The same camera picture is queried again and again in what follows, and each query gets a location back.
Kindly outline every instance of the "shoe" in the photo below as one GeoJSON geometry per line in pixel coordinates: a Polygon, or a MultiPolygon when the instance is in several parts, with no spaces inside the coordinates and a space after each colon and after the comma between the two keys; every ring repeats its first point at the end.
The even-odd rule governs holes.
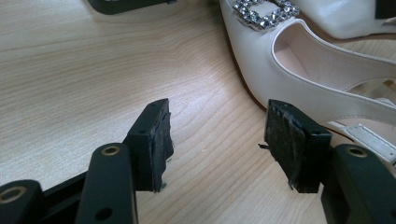
{"type": "Polygon", "coordinates": [[[391,19],[391,17],[396,17],[396,9],[387,13],[387,11],[384,10],[384,7],[388,4],[386,1],[290,1],[296,4],[311,21],[320,27],[320,29],[338,39],[367,36],[371,34],[396,34],[396,23],[392,22],[391,19]]]}
{"type": "Polygon", "coordinates": [[[220,7],[242,76],[260,104],[267,107],[274,99],[295,105],[316,122],[332,126],[395,164],[396,106],[347,91],[370,80],[396,78],[396,63],[331,45],[293,17],[266,27],[278,6],[243,1],[220,0],[220,7]]]}

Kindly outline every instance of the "black object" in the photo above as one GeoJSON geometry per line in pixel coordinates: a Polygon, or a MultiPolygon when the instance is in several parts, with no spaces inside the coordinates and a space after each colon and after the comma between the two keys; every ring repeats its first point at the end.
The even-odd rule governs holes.
{"type": "Polygon", "coordinates": [[[385,20],[393,17],[396,17],[396,0],[376,0],[375,18],[385,20]]]}
{"type": "Polygon", "coordinates": [[[0,187],[0,223],[138,223],[135,191],[161,190],[173,152],[163,99],[146,106],[123,143],[97,148],[88,172],[44,192],[34,180],[0,187]]]}
{"type": "Polygon", "coordinates": [[[150,7],[161,3],[172,4],[176,1],[177,0],[88,0],[96,11],[106,15],[113,15],[141,7],[150,7]]]}
{"type": "Polygon", "coordinates": [[[332,135],[293,105],[270,101],[264,140],[289,185],[316,193],[332,135]]]}
{"type": "Polygon", "coordinates": [[[295,106],[270,100],[265,141],[290,185],[318,192],[329,223],[396,223],[396,179],[370,150],[329,145],[329,133],[295,106]]]}

